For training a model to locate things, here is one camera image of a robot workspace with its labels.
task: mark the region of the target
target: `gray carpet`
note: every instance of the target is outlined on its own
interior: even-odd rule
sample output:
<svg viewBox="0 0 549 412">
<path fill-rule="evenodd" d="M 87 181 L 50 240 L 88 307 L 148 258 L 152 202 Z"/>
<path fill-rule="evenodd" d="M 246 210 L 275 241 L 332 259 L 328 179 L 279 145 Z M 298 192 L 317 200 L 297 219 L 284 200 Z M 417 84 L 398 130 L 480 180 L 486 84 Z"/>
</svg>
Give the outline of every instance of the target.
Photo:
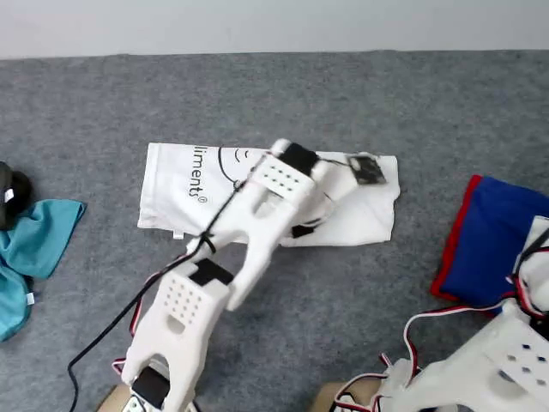
<svg viewBox="0 0 549 412">
<path fill-rule="evenodd" d="M 86 202 L 24 330 L 0 345 L 0 408 L 66 411 L 65 367 L 183 250 L 137 229 L 147 143 L 396 155 L 394 240 L 279 250 L 237 312 L 214 331 L 198 401 L 204 412 L 305 411 L 322 382 L 380 371 L 405 355 L 401 329 L 428 294 L 472 173 L 548 192 L 549 52 L 416 52 L 68 58 L 0 62 L 0 158 L 38 198 Z M 236 268 L 242 247 L 220 261 Z M 421 362 L 450 353 L 485 319 L 419 324 Z M 117 377 L 128 321 L 76 368 L 79 411 Z"/>
</svg>

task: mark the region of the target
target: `blue cloth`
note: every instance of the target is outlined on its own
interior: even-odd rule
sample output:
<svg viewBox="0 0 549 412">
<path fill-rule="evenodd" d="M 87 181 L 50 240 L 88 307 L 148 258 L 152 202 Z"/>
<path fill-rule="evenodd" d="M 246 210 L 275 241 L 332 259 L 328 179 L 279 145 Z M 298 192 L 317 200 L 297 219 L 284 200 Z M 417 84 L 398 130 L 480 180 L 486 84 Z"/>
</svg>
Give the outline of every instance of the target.
<svg viewBox="0 0 549 412">
<path fill-rule="evenodd" d="M 549 217 L 549 197 L 484 177 L 474 189 L 441 292 L 475 306 L 490 305 L 511 292 L 505 277 L 537 215 Z"/>
<path fill-rule="evenodd" d="M 72 200 L 44 200 L 20 214 L 13 229 L 0 231 L 0 341 L 19 331 L 30 314 L 23 276 L 51 275 L 85 210 Z"/>
</svg>

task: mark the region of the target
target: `cable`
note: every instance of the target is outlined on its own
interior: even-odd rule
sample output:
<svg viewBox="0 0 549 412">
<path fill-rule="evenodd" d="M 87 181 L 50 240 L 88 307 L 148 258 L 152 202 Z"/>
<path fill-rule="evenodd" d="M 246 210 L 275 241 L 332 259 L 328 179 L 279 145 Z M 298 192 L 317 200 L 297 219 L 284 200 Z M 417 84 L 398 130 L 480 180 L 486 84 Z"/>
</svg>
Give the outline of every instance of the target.
<svg viewBox="0 0 549 412">
<path fill-rule="evenodd" d="M 326 161 L 328 163 L 333 163 L 333 164 L 339 165 L 339 166 L 351 167 L 351 165 L 349 165 L 349 163 L 345 162 L 345 161 L 335 161 L 333 159 L 325 159 L 323 157 L 321 157 L 320 160 L 321 161 Z"/>
<path fill-rule="evenodd" d="M 334 404 L 339 406 L 340 408 L 345 409 L 351 409 L 356 410 L 358 412 L 372 412 L 368 408 L 362 405 L 358 405 L 357 403 L 347 403 L 340 401 L 340 398 L 343 396 L 343 393 L 355 382 L 366 379 L 366 378 L 376 378 L 376 379 L 386 379 L 387 375 L 384 373 L 361 373 L 360 375 L 355 376 L 354 378 L 350 379 L 346 384 L 344 384 L 335 394 L 334 396 Z"/>
<path fill-rule="evenodd" d="M 377 395 L 374 398 L 374 402 L 372 402 L 373 409 L 371 410 L 371 412 L 381 412 L 381 399 L 383 397 L 383 395 Z"/>
<path fill-rule="evenodd" d="M 391 362 L 391 360 L 389 359 L 389 357 L 388 357 L 384 352 L 382 352 L 381 354 L 379 354 L 379 360 L 380 360 L 386 367 L 392 367 L 392 366 L 393 366 L 393 362 Z"/>
<path fill-rule="evenodd" d="M 97 337 L 95 337 L 95 339 L 93 339 L 77 356 L 75 356 L 70 362 L 69 364 L 67 365 L 67 373 L 69 374 L 69 377 L 70 377 L 70 380 L 72 381 L 72 384 L 75 388 L 75 395 L 73 397 L 73 401 L 72 401 L 72 404 L 70 406 L 70 410 L 69 412 L 74 412 L 75 408 L 76 408 L 76 404 L 78 403 L 78 395 L 79 395 L 79 387 L 78 387 L 78 380 L 76 379 L 76 376 L 75 374 L 73 373 L 72 371 L 72 368 L 74 367 L 74 365 L 76 363 L 78 363 L 84 356 L 86 356 L 86 354 L 89 353 L 90 350 L 92 350 L 93 348 L 95 348 L 95 346 L 97 346 L 97 344 L 99 342 L 101 342 L 105 336 L 107 336 L 115 327 L 118 323 L 120 323 L 120 321 L 124 318 L 124 316 L 126 316 L 126 314 L 131 310 L 131 308 L 134 306 L 134 305 L 137 305 L 139 304 L 139 302 L 142 300 L 142 297 L 145 295 L 145 293 L 163 276 L 165 275 L 167 272 L 169 272 L 170 270 L 176 268 L 177 266 L 179 266 L 180 264 L 183 264 L 187 261 L 189 261 L 190 259 L 192 259 L 194 256 L 196 256 L 196 254 L 200 251 L 200 249 L 202 248 L 202 246 L 204 245 L 204 243 L 206 243 L 206 238 L 210 236 L 210 231 L 212 229 L 212 227 L 214 226 L 214 224 L 218 221 L 221 213 L 223 212 L 223 210 L 225 210 L 226 206 L 232 201 L 232 199 L 234 198 L 234 196 L 240 191 L 240 189 L 245 185 L 246 183 L 246 180 L 244 182 L 242 182 L 240 185 L 237 185 L 234 189 L 234 191 L 232 192 L 231 196 L 229 196 L 229 198 L 223 203 L 223 205 L 220 207 L 220 209 L 217 211 L 217 213 L 214 215 L 214 218 L 211 220 L 211 222 L 208 224 L 208 226 L 206 227 L 206 229 L 201 233 L 200 235 L 200 239 L 198 240 L 198 244 L 196 245 L 196 248 L 194 251 L 192 251 L 191 253 L 189 254 L 181 254 L 181 255 L 178 255 L 177 257 L 175 257 L 169 264 L 167 264 L 166 266 L 164 266 L 164 268 L 162 268 L 161 270 L 159 270 L 158 272 L 155 272 L 153 273 L 148 279 L 147 281 L 145 282 L 144 286 L 141 288 L 141 290 L 139 292 L 137 292 L 137 294 L 134 296 L 134 298 L 130 301 L 130 303 L 128 303 L 121 311 L 120 313 L 106 326 L 106 328 L 103 329 L 103 331 L 101 331 L 101 333 L 99 333 L 97 335 Z"/>
<path fill-rule="evenodd" d="M 517 291 L 517 301 L 519 307 L 531 318 L 536 318 L 538 320 L 545 319 L 547 313 L 540 311 L 535 307 L 530 299 L 530 294 L 527 289 L 528 286 L 524 279 L 521 276 L 521 267 L 524 262 L 530 259 L 535 253 L 548 252 L 549 246 L 543 246 L 543 244 L 549 238 L 549 229 L 547 229 L 537 240 L 535 240 L 532 245 L 530 245 L 519 258 L 518 264 L 516 265 L 515 273 L 510 277 L 511 282 L 515 285 Z"/>
<path fill-rule="evenodd" d="M 406 344 L 406 347 L 408 349 L 408 353 L 410 354 L 410 360 L 412 361 L 412 370 L 410 371 L 410 377 L 406 383 L 405 387 L 408 387 L 410 383 L 412 382 L 412 379 L 418 369 L 418 351 L 415 348 L 415 346 L 412 343 L 412 340 L 410 339 L 410 325 L 419 318 L 436 318 L 440 316 L 446 316 L 446 315 L 453 315 L 456 313 L 462 313 L 462 312 L 488 312 L 492 311 L 498 307 L 500 307 L 508 298 L 503 297 L 498 303 L 491 306 L 482 306 L 482 307 L 474 307 L 474 306 L 450 306 L 445 307 L 443 309 L 437 309 L 434 311 L 427 311 L 418 313 L 417 315 L 412 316 L 404 326 L 404 343 Z"/>
</svg>

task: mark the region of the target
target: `teal cloth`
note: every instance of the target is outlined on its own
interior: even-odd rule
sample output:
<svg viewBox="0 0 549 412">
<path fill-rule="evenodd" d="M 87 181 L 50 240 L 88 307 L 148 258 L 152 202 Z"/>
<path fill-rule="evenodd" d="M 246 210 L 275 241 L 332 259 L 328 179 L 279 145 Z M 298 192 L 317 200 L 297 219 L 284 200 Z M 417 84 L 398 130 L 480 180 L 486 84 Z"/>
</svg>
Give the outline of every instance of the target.
<svg viewBox="0 0 549 412">
<path fill-rule="evenodd" d="M 23 276 L 50 277 L 85 210 L 73 200 L 43 200 L 20 214 L 13 229 L 0 231 L 0 341 L 18 332 L 30 314 Z"/>
</svg>

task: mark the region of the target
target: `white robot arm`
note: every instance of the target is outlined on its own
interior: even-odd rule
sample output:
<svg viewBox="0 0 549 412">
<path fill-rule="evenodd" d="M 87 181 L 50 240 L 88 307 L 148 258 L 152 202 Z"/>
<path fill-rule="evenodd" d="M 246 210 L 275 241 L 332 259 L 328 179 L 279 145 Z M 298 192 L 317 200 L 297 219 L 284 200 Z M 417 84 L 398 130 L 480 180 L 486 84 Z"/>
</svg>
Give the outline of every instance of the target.
<svg viewBox="0 0 549 412">
<path fill-rule="evenodd" d="M 398 360 L 372 405 L 355 410 L 452 412 L 463 405 L 474 412 L 549 411 L 549 253 L 540 251 L 549 251 L 549 220 L 536 217 L 517 259 L 518 303 L 502 301 L 502 312 L 487 326 L 416 376 L 414 362 Z"/>
<path fill-rule="evenodd" d="M 219 214 L 214 234 L 189 243 L 193 258 L 162 277 L 128 349 L 122 380 L 134 397 L 124 412 L 180 412 L 190 405 L 220 314 L 238 308 L 253 289 L 331 167 L 314 152 L 279 140 Z M 208 260 L 243 235 L 248 249 L 237 275 Z"/>
</svg>

